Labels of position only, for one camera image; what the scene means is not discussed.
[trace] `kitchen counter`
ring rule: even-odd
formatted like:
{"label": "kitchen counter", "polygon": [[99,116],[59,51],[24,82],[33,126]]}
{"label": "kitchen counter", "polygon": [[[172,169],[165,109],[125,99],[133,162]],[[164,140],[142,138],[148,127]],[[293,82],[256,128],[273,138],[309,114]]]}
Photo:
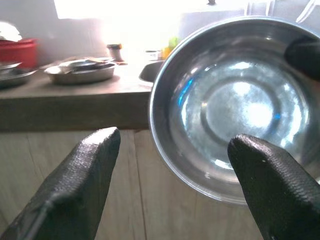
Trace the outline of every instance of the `kitchen counter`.
{"label": "kitchen counter", "polygon": [[151,84],[142,67],[119,66],[112,79],[84,85],[54,85],[41,70],[25,85],[0,90],[0,131],[148,128]]}

